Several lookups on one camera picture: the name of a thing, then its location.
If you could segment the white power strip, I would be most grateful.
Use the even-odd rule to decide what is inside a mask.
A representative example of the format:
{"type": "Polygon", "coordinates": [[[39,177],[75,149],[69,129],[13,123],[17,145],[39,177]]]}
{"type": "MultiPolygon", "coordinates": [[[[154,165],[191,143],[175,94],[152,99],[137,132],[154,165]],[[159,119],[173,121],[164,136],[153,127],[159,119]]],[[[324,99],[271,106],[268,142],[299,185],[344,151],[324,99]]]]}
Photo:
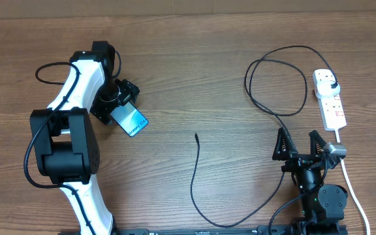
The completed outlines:
{"type": "MultiPolygon", "coordinates": [[[[329,80],[332,84],[336,82],[332,71],[328,69],[315,70],[313,72],[312,78],[314,83],[314,90],[317,80],[329,80]]],[[[322,123],[326,131],[338,131],[339,129],[347,125],[343,105],[341,103],[341,98],[339,95],[323,99],[317,98],[317,100],[321,112],[322,123]]]]}

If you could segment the white charger plug adapter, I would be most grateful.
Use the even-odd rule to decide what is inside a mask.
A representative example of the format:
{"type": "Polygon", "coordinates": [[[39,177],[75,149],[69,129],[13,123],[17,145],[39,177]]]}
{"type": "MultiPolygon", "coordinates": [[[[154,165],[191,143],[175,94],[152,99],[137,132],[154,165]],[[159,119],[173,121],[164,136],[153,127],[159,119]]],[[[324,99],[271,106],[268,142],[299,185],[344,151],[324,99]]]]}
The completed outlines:
{"type": "Polygon", "coordinates": [[[335,83],[331,81],[321,81],[317,80],[315,83],[315,95],[318,99],[323,99],[327,97],[333,97],[339,95],[341,87],[338,84],[336,87],[332,87],[335,83]]]}

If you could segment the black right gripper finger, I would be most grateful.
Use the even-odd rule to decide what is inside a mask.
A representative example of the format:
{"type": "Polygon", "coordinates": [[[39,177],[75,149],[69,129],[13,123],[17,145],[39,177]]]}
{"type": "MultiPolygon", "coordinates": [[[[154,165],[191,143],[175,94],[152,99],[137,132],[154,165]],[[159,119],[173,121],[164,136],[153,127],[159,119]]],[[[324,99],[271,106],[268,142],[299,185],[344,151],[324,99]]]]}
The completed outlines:
{"type": "Polygon", "coordinates": [[[273,160],[287,161],[298,153],[290,135],[284,127],[279,128],[275,144],[273,160]]]}
{"type": "Polygon", "coordinates": [[[321,137],[321,135],[316,131],[313,130],[309,133],[310,137],[310,154],[312,156],[319,156],[324,150],[326,142],[321,137]]]}

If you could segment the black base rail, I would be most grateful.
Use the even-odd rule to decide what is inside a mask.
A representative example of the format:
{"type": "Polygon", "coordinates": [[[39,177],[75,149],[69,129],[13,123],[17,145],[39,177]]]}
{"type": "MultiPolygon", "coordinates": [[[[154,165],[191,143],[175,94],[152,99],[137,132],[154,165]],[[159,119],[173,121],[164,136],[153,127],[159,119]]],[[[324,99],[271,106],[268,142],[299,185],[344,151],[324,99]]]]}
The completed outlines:
{"type": "MultiPolygon", "coordinates": [[[[333,228],[328,228],[326,232],[316,232],[316,227],[307,226],[307,234],[349,234],[345,225],[339,225],[338,231],[334,232],[333,228]]],[[[58,235],[77,235],[79,232],[59,232],[58,235]]],[[[217,228],[217,229],[202,229],[202,230],[148,230],[148,229],[125,229],[118,230],[112,234],[120,235],[268,235],[268,225],[259,225],[257,228],[217,228]]],[[[292,225],[272,225],[271,234],[275,235],[293,235],[301,234],[292,225]]]]}

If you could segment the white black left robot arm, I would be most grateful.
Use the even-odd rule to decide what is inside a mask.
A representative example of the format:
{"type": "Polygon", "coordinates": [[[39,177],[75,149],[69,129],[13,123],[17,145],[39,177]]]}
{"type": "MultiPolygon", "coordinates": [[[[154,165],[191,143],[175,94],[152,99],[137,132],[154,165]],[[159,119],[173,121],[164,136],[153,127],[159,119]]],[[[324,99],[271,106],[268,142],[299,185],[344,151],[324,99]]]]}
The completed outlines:
{"type": "Polygon", "coordinates": [[[103,124],[117,121],[113,111],[132,106],[140,92],[114,70],[119,53],[106,41],[95,41],[90,51],[76,51],[66,61],[70,73],[58,96],[30,115],[32,139],[23,170],[29,183],[28,162],[35,153],[37,168],[51,180],[50,189],[60,189],[68,198],[80,224],[79,234],[118,234],[97,182],[100,150],[91,124],[94,115],[103,124]]]}

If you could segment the blue Galaxy smartphone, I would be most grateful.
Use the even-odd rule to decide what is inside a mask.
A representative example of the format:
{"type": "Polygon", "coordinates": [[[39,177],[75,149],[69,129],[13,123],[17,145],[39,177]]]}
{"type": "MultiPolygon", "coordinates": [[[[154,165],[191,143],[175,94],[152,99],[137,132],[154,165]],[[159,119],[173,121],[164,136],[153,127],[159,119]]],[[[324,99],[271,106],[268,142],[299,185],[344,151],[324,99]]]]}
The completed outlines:
{"type": "Polygon", "coordinates": [[[149,124],[147,118],[128,102],[124,106],[118,106],[110,113],[112,119],[132,138],[149,124]]]}

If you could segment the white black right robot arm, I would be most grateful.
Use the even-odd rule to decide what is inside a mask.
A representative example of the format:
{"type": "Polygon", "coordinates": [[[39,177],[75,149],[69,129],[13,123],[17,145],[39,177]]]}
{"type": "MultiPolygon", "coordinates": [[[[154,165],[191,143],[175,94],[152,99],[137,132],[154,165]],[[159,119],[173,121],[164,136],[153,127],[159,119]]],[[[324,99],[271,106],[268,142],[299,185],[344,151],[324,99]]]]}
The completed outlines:
{"type": "Polygon", "coordinates": [[[287,130],[283,127],[278,130],[272,159],[284,162],[281,171],[291,174],[298,196],[274,212],[268,223],[268,234],[347,233],[346,226],[339,222],[344,219],[348,192],[340,185],[324,182],[328,171],[346,157],[347,149],[338,142],[325,142],[316,130],[309,137],[310,153],[301,154],[287,130]],[[289,225],[274,225],[276,216],[298,201],[303,216],[293,219],[289,225]]]}

